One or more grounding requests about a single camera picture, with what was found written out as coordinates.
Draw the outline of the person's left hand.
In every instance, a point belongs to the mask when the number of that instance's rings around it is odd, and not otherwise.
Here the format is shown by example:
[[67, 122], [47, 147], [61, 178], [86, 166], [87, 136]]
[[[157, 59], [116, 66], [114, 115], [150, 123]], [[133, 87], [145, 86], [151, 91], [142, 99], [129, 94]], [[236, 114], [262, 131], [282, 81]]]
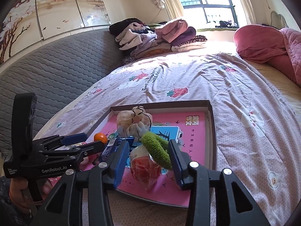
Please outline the person's left hand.
[[32, 206], [40, 206], [52, 190], [52, 185], [46, 181], [42, 188], [42, 200], [34, 202], [32, 199], [27, 198], [23, 191], [27, 189], [28, 181], [23, 178], [12, 178], [9, 188], [9, 197], [13, 205], [22, 213], [28, 214]]

